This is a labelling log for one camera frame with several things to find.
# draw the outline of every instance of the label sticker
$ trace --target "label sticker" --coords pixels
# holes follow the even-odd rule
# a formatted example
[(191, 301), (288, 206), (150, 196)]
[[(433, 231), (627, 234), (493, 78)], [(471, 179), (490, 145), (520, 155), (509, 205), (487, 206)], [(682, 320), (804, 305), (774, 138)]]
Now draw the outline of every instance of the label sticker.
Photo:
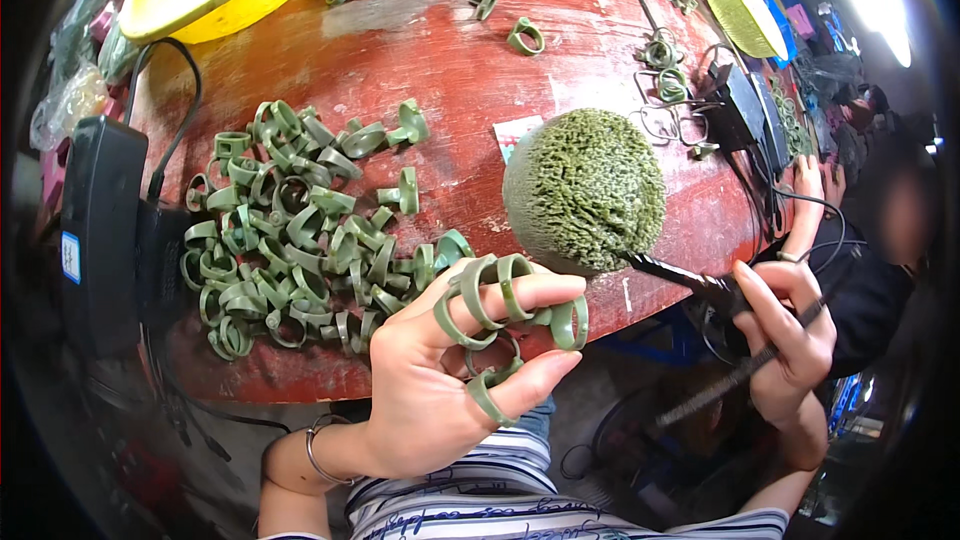
[(527, 132), (537, 126), (544, 124), (544, 118), (538, 114), (525, 116), (522, 119), (513, 121), (504, 121), (493, 124), (493, 133), (496, 134), (496, 143), (500, 147), (500, 154), (503, 155), (503, 162), (510, 161), (510, 155), (514, 154), (514, 147), (517, 141)]
[(80, 240), (69, 232), (63, 232), (60, 236), (60, 263), (63, 265), (63, 275), (74, 284), (79, 284)]

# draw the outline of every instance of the red wooden table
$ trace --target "red wooden table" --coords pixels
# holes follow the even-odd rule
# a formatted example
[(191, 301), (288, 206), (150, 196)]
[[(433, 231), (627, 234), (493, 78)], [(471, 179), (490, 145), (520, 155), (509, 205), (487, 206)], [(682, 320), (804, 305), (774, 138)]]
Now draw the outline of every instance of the red wooden table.
[[(682, 66), (694, 82), (706, 67), (701, 57), (721, 41), (705, 1), (698, 1), (699, 9), (684, 17), (665, 0), (648, 0), (658, 24), (676, 32), (688, 55)], [(313, 104), (337, 131), (352, 117), (392, 128), (400, 102), (415, 98), (432, 138), (362, 162), (363, 179), (345, 189), (358, 197), (358, 212), (375, 210), (375, 189), (396, 186), (400, 169), (416, 166), (420, 213), (401, 215), (388, 228), (398, 237), (399, 255), (450, 228), (479, 255), (521, 251), (500, 197), (504, 162), (493, 124), (531, 115), (548, 120), (580, 107), (621, 114), (639, 109), (633, 55), (651, 26), (637, 0), (499, 0), (485, 21), (472, 19), (473, 11), (466, 0), (351, 0), (333, 8), (324, 0), (290, 0), (239, 33), (192, 46), (203, 74), (203, 103), (168, 166), (164, 198), (182, 201), (186, 182), (210, 160), (213, 135), (244, 129), (261, 101)], [(546, 39), (546, 50), (533, 58), (506, 42), (522, 16)], [(192, 95), (186, 64), (161, 47), (140, 77), (132, 117), (152, 142), (148, 172)], [(668, 198), (651, 253), (707, 272), (748, 259), (757, 225), (726, 162), (719, 155), (693, 161), (678, 142), (655, 153)], [(622, 329), (688, 294), (634, 271), (593, 277), (586, 291), (589, 337)], [(180, 322), (170, 342), (178, 376), (198, 398), (310, 403), (370, 395), (367, 366), (339, 349), (290, 350), (259, 340), (248, 357), (227, 363), (210, 350), (196, 314)], [(530, 342), (523, 349), (528, 358), (544, 350)]]

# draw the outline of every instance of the striped shirt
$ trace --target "striped shirt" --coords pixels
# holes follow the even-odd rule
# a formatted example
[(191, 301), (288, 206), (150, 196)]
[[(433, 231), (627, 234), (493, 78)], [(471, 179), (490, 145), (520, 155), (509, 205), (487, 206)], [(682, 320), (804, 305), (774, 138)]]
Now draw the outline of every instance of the striped shirt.
[[(411, 479), (367, 478), (346, 503), (353, 540), (626, 540), (723, 538), (780, 540), (789, 516), (764, 508), (656, 532), (557, 494), (546, 470), (546, 443), (522, 429), (500, 428), (467, 456)], [(269, 540), (323, 540), (287, 532)]]

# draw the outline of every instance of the fingernail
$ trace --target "fingernail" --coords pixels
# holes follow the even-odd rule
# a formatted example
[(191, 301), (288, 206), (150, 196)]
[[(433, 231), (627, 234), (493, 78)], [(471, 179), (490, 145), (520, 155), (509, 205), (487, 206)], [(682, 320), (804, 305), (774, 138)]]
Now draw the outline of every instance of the fingernail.
[(557, 354), (550, 359), (550, 368), (553, 369), (558, 375), (565, 376), (570, 373), (570, 370), (580, 363), (580, 360), (583, 357), (584, 355), (580, 351), (570, 351), (569, 353)]

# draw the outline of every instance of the paper card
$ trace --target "paper card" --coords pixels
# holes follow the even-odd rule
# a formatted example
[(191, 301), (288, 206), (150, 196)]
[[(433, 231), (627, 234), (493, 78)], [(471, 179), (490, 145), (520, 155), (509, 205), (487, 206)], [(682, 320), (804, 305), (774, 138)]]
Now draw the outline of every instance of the paper card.
[(496, 134), (496, 143), (500, 147), (500, 154), (503, 155), (503, 162), (508, 163), (510, 161), (510, 155), (514, 154), (514, 147), (524, 135), (543, 124), (544, 118), (538, 114), (514, 119), (513, 121), (494, 123), (493, 133)]

